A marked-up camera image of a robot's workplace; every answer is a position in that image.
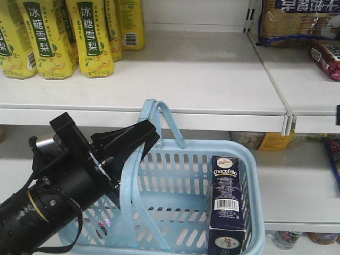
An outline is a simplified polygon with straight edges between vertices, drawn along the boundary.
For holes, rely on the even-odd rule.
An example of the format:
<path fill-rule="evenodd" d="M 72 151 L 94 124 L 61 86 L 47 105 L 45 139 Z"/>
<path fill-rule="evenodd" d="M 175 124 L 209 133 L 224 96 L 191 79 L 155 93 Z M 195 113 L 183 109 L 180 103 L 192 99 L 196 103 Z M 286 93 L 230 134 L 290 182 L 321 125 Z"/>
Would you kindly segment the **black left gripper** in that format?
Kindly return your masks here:
<path fill-rule="evenodd" d="M 103 196 L 120 206 L 120 179 L 130 155 L 144 145 L 141 160 L 157 143 L 156 127 L 144 120 L 131 126 L 103 133 L 95 133 L 88 141 L 65 112 L 51 120 L 50 125 L 62 140 L 64 154 L 44 155 L 36 146 L 37 137 L 29 139 L 33 152 L 32 178 L 36 181 L 30 192 L 47 209 L 54 209 L 51 200 L 68 207 L 76 202 L 86 210 Z"/>

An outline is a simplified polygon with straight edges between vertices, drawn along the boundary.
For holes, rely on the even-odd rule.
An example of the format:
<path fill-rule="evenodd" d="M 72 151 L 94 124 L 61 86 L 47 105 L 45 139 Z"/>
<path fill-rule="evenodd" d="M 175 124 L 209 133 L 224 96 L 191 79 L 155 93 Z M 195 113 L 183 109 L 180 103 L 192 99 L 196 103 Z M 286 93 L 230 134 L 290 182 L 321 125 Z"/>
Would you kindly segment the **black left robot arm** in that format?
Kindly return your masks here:
<path fill-rule="evenodd" d="M 139 147 L 147 154 L 159 139 L 144 120 L 87 139 L 68 113 L 50 122 L 47 140 L 29 139 L 32 174 L 26 184 L 1 204 L 1 254 L 66 253 L 72 245 L 44 243 L 103 196 L 120 204 L 122 170 Z"/>

